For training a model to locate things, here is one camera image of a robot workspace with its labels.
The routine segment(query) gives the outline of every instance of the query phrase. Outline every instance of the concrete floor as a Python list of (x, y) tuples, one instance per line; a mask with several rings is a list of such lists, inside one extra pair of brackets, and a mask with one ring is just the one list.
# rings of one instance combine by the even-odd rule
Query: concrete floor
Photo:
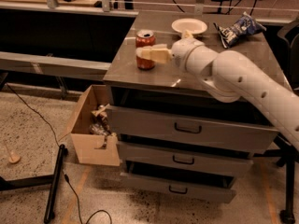
[[(59, 90), (40, 87), (10, 86), (48, 121), (59, 136), (76, 104), (79, 93), (71, 92), (61, 100)], [(57, 145), (47, 123), (30, 110), (7, 86), (0, 92), (0, 165), (1, 176), (13, 180), (51, 175)], [(121, 185), (119, 167), (78, 164), (73, 144), (67, 136), (60, 141), (69, 151), (64, 169), (80, 199), (82, 221), (104, 209), (118, 224), (189, 224), (189, 223), (261, 223), (277, 224), (285, 207), (285, 168), (277, 168), (273, 158), (255, 158), (245, 177), (237, 179), (237, 195), (231, 203), (209, 203), (184, 197), (128, 189)], [(8, 162), (4, 146), (21, 156), (20, 162)], [(294, 215), (299, 219), (299, 171), (296, 171)], [(0, 223), (43, 223), (49, 186), (0, 192)], [(77, 200), (63, 178), (57, 194), (55, 219), (51, 223), (80, 223)], [(110, 223), (105, 213), (90, 223)]]

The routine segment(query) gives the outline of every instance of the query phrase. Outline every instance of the drawer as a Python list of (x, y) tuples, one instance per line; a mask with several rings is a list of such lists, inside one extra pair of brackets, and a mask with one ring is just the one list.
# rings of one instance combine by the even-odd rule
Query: drawer
[(234, 123), (165, 114), (110, 105), (110, 129), (118, 134), (168, 140), (192, 145), (263, 153), (278, 134), (270, 126)]
[(234, 177), (243, 176), (253, 164), (252, 160), (126, 142), (119, 142), (119, 155), (123, 161)]
[[(131, 163), (129, 169), (129, 172), (121, 173), (121, 182), (126, 187), (221, 203), (229, 203), (235, 196), (234, 190), (218, 187), (225, 186), (224, 179), (210, 180), (210, 183), (218, 182), (217, 185), (213, 186), (201, 184), (200, 182), (190, 182), (188, 178), (185, 178), (185, 172), (178, 174), (182, 179), (187, 179), (189, 182), (177, 181), (175, 178), (170, 177), (172, 172), (167, 169), (162, 168), (159, 170), (159, 168), (153, 167), (151, 170), (150, 165), (147, 166), (142, 163)], [(207, 181), (207, 178), (201, 178), (200, 176), (197, 179)]]

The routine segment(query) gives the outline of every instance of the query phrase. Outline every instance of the cardboard box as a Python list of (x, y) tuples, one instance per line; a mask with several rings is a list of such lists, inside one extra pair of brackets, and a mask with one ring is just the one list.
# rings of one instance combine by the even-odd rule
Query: cardboard box
[(93, 123), (91, 112), (99, 105), (106, 104), (108, 104), (106, 86), (91, 86), (80, 96), (67, 123), (62, 137), (70, 133), (80, 163), (120, 166), (117, 137), (108, 136), (107, 145), (103, 146), (105, 137), (89, 132), (89, 127)]

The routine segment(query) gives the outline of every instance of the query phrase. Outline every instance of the red can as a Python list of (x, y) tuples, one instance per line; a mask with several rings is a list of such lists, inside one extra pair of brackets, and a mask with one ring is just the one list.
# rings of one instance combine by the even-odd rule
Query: red can
[[(151, 30), (140, 30), (136, 36), (136, 47), (142, 48), (146, 46), (153, 46), (156, 44), (156, 37)], [(150, 70), (155, 66), (155, 63), (150, 60), (136, 57), (137, 67), (142, 70)]]

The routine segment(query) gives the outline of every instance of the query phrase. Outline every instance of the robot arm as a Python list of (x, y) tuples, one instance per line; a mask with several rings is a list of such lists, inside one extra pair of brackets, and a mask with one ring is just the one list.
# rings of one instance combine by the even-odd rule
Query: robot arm
[(137, 49), (141, 58), (172, 63), (196, 76), (208, 93), (230, 103), (243, 96), (299, 150), (299, 97), (277, 84), (241, 53), (218, 53), (192, 37), (174, 43)]

